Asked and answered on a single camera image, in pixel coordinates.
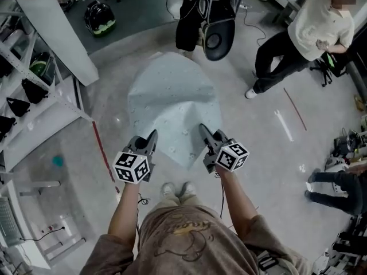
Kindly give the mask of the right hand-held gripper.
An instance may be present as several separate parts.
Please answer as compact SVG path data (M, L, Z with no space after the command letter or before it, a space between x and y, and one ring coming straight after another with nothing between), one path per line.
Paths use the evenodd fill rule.
M199 125L199 133L208 148L203 163L212 173L218 165L230 172L241 168L249 157L249 151L234 138L228 138L222 130L212 133L204 124Z

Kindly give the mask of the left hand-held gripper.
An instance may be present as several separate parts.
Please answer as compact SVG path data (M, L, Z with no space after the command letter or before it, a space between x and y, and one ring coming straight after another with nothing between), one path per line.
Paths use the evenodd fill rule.
M113 162L113 169L119 180L126 183L139 184L149 182L154 168L152 156L158 141L158 131L155 129L147 139L134 136L123 149L119 151Z

